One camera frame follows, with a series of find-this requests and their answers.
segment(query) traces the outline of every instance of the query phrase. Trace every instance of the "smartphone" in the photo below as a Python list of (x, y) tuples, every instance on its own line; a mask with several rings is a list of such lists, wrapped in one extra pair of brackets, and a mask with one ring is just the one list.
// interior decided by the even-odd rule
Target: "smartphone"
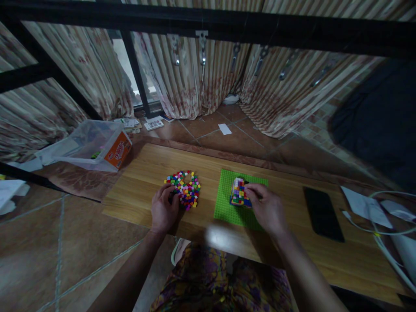
[(318, 235), (345, 243), (344, 235), (332, 206), (331, 199), (327, 193), (312, 189), (303, 188), (306, 205), (308, 206), (309, 217), (312, 228)]

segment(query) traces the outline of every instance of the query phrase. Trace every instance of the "white cable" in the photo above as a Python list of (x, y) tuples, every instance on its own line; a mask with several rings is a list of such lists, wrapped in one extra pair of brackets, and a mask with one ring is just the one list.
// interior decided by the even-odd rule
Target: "white cable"
[(395, 236), (395, 235), (404, 235), (404, 234), (409, 234), (409, 233), (412, 233), (412, 232), (416, 231), (416, 227), (415, 227), (415, 228), (412, 228), (412, 229), (410, 229), (410, 230), (404, 231), (404, 232), (399, 232), (399, 233), (379, 232), (379, 231), (377, 231), (377, 228), (376, 228), (376, 227), (375, 227), (375, 229), (374, 229), (374, 230), (368, 230), (368, 229), (365, 229), (365, 228), (363, 228), (363, 227), (359, 226), (359, 225), (358, 225), (358, 224), (356, 224), (354, 221), (352, 221), (352, 220), (351, 220), (351, 216), (350, 216), (350, 214), (348, 213), (348, 211), (343, 210), (343, 211), (342, 211), (342, 213), (343, 213), (343, 215), (344, 215), (344, 216), (348, 219), (348, 221), (350, 221), (350, 223), (351, 223), (353, 226), (355, 226), (355, 227), (359, 228), (360, 230), (363, 230), (363, 231), (369, 232), (369, 233), (377, 233), (377, 234), (380, 234), (380, 235), (390, 235), (390, 236)]
[[(410, 194), (410, 193), (405, 193), (405, 192), (397, 192), (397, 191), (380, 191), (380, 192), (374, 192), (373, 194), (371, 194), (369, 197), (373, 198), (374, 196), (381, 194), (381, 193), (396, 193), (396, 194), (403, 194), (403, 195), (408, 195), (408, 196), (413, 196), (416, 197), (416, 195), (414, 194)], [(413, 229), (404, 231), (404, 232), (399, 232), (399, 233), (384, 233), (384, 232), (379, 232), (377, 230), (377, 226), (374, 223), (374, 221), (371, 219), (371, 209), (367, 206), (368, 209), (368, 218), (371, 221), (371, 224), (374, 227), (374, 230), (368, 230), (365, 228), (362, 228), (361, 226), (357, 225), (355, 222), (353, 222), (351, 220), (351, 216), (348, 213), (348, 211), (342, 211), (342, 214), (350, 221), (350, 223), (352, 225), (354, 225), (355, 227), (359, 228), (360, 230), (366, 231), (366, 232), (370, 232), (374, 234), (374, 240), (376, 241), (378, 247), (381, 249), (381, 252), (385, 255), (385, 257), (387, 258), (387, 260), (389, 260), (391, 266), (395, 269), (395, 271), (397, 272), (397, 274), (400, 275), (400, 277), (403, 279), (403, 281), (406, 283), (406, 285), (414, 292), (416, 293), (416, 287), (415, 285), (412, 283), (412, 281), (407, 277), (407, 275), (403, 272), (403, 270), (399, 267), (403, 267), (403, 265), (399, 264), (396, 259), (393, 258), (393, 256), (390, 254), (390, 252), (388, 251), (387, 247), (384, 245), (383, 241), (380, 238), (380, 235), (390, 235), (390, 236), (394, 236), (394, 235), (403, 235), (403, 234), (409, 234), (412, 233), (414, 231), (416, 231), (416, 227), (414, 227)]]
[(398, 191), (379, 191), (379, 192), (374, 192), (369, 197), (370, 198), (373, 198), (375, 195), (378, 195), (378, 194), (381, 194), (381, 193), (403, 194), (403, 195), (408, 195), (408, 196), (416, 197), (416, 195), (414, 195), (414, 194), (410, 194), (410, 193), (406, 193), (406, 192), (398, 192)]
[(384, 245), (383, 241), (380, 237), (377, 235), (374, 235), (374, 240), (376, 241), (378, 247), (381, 249), (383, 254), (386, 256), (387, 260), (389, 260), (392, 267), (396, 270), (396, 272), (400, 275), (400, 277), (403, 279), (403, 281), (406, 283), (406, 285), (414, 292), (416, 293), (416, 287), (412, 283), (412, 281), (407, 277), (407, 275), (403, 272), (401, 268), (397, 265), (396, 260), (392, 257), (386, 246)]

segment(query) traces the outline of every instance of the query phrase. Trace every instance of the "striped curtain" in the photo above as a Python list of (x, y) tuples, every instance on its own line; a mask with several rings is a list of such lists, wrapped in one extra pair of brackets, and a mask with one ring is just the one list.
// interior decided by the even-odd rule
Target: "striped curtain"
[[(157, 1), (128, 3), (259, 12), (261, 1)], [(173, 118), (195, 119), (216, 111), (243, 70), (248, 44), (241, 45), (231, 73), (234, 43), (207, 40), (206, 63), (200, 65), (198, 39), (179, 38), (179, 66), (175, 66), (172, 42), (164, 35), (134, 33), (137, 57), (151, 77), (165, 113)]]
[[(413, 21), (416, 6), (413, 1), (405, 0), (266, 0), (262, 12)], [(254, 76), (260, 52), (261, 48), (254, 45), (240, 91), (240, 106), (261, 132), (275, 138), (287, 135), (369, 66), (383, 60), (365, 55), (300, 51), (287, 77), (281, 81), (279, 75), (293, 51), (271, 48), (260, 73)], [(334, 66), (317, 85), (311, 87), (329, 64)]]
[[(414, 2), (405, 0), (142, 0), (139, 3), (376, 20), (410, 21), (415, 16)], [(153, 78), (168, 115), (195, 119), (199, 115), (211, 114), (233, 90), (240, 95), (244, 113), (261, 132), (275, 138), (287, 135), (359, 74), (383, 60), (364, 55), (299, 51), (287, 77), (281, 81), (279, 75), (293, 52), (288, 48), (270, 48), (262, 69), (255, 76), (261, 52), (258, 45), (242, 45), (236, 71), (232, 74), (230, 65), (234, 44), (231, 42), (208, 40), (207, 63), (203, 70), (199, 65), (197, 39), (180, 38), (180, 66), (177, 67), (172, 58), (172, 45), (166, 36), (145, 33), (135, 33), (135, 36), (139, 43), (137, 53), (144, 60), (146, 73)], [(246, 57), (248, 63), (243, 68)], [(331, 69), (318, 84), (310, 87), (329, 64)]]
[[(105, 120), (134, 115), (126, 75), (105, 29), (25, 26)], [(37, 63), (0, 23), (0, 72)], [(54, 79), (0, 94), (0, 161), (26, 161), (87, 119)]]
[(104, 120), (134, 116), (130, 86), (106, 29), (23, 24)]

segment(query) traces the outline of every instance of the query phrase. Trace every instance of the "patterned clothing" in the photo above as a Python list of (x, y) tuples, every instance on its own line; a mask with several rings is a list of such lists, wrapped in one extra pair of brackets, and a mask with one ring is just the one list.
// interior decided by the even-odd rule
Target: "patterned clothing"
[(244, 258), (226, 270), (227, 253), (190, 243), (150, 311), (291, 312), (284, 270)]

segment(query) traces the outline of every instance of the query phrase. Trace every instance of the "wooden table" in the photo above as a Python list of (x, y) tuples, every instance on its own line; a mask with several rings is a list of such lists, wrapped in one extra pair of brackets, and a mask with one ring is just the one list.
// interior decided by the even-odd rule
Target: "wooden table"
[[(198, 174), (201, 183), (198, 207), (182, 213), (171, 234), (281, 266), (279, 254), (266, 233), (214, 219), (221, 169), (265, 178), (281, 196), (291, 230), (330, 284), (401, 305), (396, 293), (406, 294), (404, 287), (372, 235), (356, 229), (342, 215), (340, 209), (347, 209), (347, 202), (335, 184), (148, 143), (104, 199), (104, 213), (150, 227), (152, 196), (166, 176), (188, 169)], [(312, 230), (303, 186), (329, 194), (345, 243)]]

